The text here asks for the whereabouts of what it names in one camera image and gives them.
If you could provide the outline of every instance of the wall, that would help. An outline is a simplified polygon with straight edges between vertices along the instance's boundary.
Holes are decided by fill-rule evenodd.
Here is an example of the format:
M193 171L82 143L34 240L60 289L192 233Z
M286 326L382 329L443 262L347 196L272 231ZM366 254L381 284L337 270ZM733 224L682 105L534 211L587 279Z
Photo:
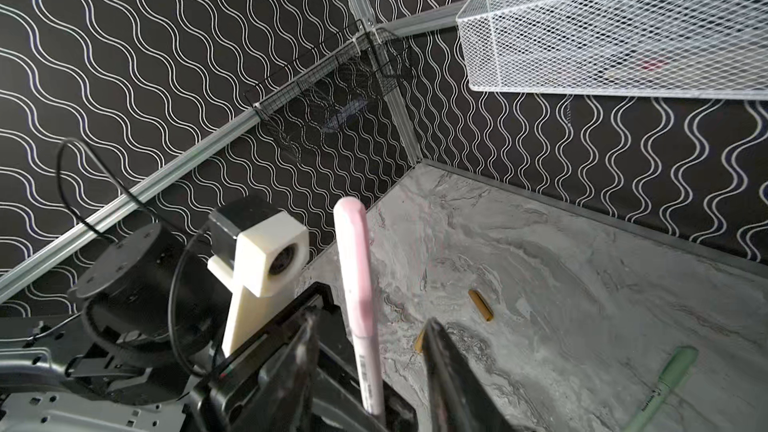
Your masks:
M392 20L456 0L370 0ZM456 29L412 38L425 157L768 262L761 102L477 93Z
M346 0L0 0L0 12L5 271L75 224L55 190L61 138L87 139L132 186L247 108L244 92L253 84L351 21ZM88 216L117 190L82 155L70 156L67 194ZM150 206L191 234L212 208L257 193L309 226L314 256L333 240L338 197L370 205L405 170L389 111L374 109L335 149L301 163L257 127ZM109 234L127 235L147 220L135 212ZM66 290L104 246L93 241L2 304L0 314L73 310Z

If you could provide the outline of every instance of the black cable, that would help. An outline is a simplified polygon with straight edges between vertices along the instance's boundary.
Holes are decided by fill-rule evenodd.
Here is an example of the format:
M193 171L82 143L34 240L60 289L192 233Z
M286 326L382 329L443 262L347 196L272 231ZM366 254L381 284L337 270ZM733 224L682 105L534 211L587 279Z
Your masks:
M69 202L67 202L66 197L64 197L64 192L62 189L62 157L64 154L64 148L66 146L70 146L71 144L78 144L80 147L82 147L89 157L91 157L94 162L96 162L96 165L101 169L101 171L109 177L109 179L112 181L113 184L117 186L117 188L120 189L120 191L125 194L129 199L137 206L139 209L145 211L147 214L152 216L155 220L158 222L162 222L165 225L169 226L172 229L178 230L182 235L185 237L188 237L189 235L185 233L185 229L182 227L179 227L175 224L173 224L170 220L168 220L166 217L163 217L159 214L157 214L154 210L152 210L147 204L143 203L141 200L138 199L137 196L135 196L128 187L123 184L119 178L117 178L112 171L101 161L98 155L96 155L96 152L94 152L93 149L91 149L91 146L87 144L86 142L83 142L80 139L75 139L73 137L67 137L61 141L61 143L58 146L58 151L56 152L56 184L58 186L58 194L60 199L62 200L62 204L64 207L75 216L75 218L83 225L88 228L91 232L95 233L101 238L111 240L113 242L116 242L115 239L110 237L109 235L105 235L102 232L99 232L96 227L92 226L88 223L72 206L69 205Z
M63 321L61 321L58 324L56 324L53 327L51 327L49 330L47 330L45 332L41 332L40 334L35 334L35 335L31 336L31 337L22 337L22 338L0 338L0 342L36 341L38 339L41 339L43 337L46 337L46 336L52 334L56 329L61 328L64 325L72 322L76 318L80 317L80 313L81 312L77 312L76 314L67 317Z
M187 246L184 247L179 261L176 264L174 270L174 277L170 280L170 293L168 293L168 340L170 342L170 348L174 351L176 361L179 363L182 369L193 377L203 377L202 374L194 369L194 366L187 360L187 357L183 354L181 346L179 344L179 338L176 331L176 299L179 293L179 283L181 282L181 272L184 270L184 265L187 263L187 257L190 255L190 251L194 244L202 237L208 229L206 222L205 226L202 226L197 232L187 241Z

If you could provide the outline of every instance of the marble tabletop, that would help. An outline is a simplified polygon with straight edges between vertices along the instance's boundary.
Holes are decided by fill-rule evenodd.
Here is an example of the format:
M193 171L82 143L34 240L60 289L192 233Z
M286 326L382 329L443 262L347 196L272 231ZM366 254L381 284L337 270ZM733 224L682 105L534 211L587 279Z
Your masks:
M514 424L620 430L679 345L700 355L647 430L768 430L768 281L419 165L368 212L385 378L430 430L425 320ZM301 286L332 285L338 251ZM494 311L485 322L467 291Z

